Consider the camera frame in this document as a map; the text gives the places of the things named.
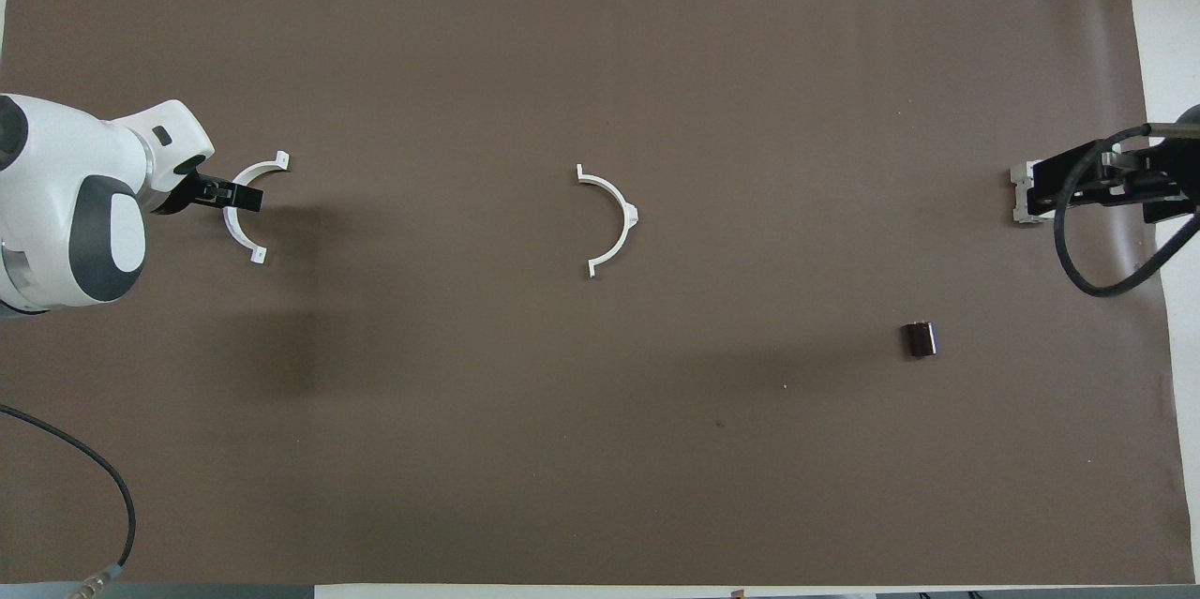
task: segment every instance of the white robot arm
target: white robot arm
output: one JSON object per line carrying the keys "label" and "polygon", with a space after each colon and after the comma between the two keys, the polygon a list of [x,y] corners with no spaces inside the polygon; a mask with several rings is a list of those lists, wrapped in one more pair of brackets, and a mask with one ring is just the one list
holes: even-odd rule
{"label": "white robot arm", "polygon": [[142,272],[143,211],[258,210],[262,192],[196,172],[210,156],[212,143],[179,101],[102,121],[0,95],[0,316],[122,296]]}

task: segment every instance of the brown paper mat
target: brown paper mat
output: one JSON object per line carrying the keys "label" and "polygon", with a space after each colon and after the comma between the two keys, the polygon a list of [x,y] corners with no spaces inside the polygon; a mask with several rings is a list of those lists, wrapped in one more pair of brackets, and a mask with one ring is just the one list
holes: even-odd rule
{"label": "brown paper mat", "polygon": [[[10,0],[0,90],[175,96],[244,217],[0,324],[0,396],[125,473],[133,580],[1193,580],[1157,282],[1007,168],[1144,121],[1128,0]],[[642,214],[586,280],[619,215]],[[1080,214],[1093,275],[1136,209]],[[942,353],[904,358],[932,321]],[[0,426],[0,575],[108,563],[85,459]]]}

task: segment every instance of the robot cable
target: robot cable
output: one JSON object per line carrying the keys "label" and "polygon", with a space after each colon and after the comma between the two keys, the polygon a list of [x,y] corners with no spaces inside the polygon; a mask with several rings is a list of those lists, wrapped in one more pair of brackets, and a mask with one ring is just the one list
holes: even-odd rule
{"label": "robot cable", "polygon": [[97,454],[96,450],[79,442],[74,437],[71,437],[67,432],[61,431],[41,419],[30,417],[25,412],[13,409],[12,407],[7,407],[5,405],[0,405],[0,413],[25,421],[26,424],[34,427],[42,429],[43,431],[52,433],[54,437],[61,439],[62,442],[66,442],[67,444],[74,447],[79,451],[83,451],[84,454],[88,455],[89,459],[95,461],[96,465],[104,468],[104,472],[107,472],[108,475],[113,478],[113,481],[116,483],[116,489],[120,489],[121,491],[121,499],[125,501],[125,515],[128,519],[128,525],[125,534],[125,547],[121,549],[121,556],[115,564],[118,567],[118,573],[119,573],[120,568],[125,567],[125,561],[130,558],[130,551],[133,550],[133,532],[137,529],[137,519],[133,515],[133,497],[130,496],[130,489],[125,486],[125,480],[121,479],[121,474],[118,473],[116,468],[113,467],[112,463],[106,461],[103,456]]}

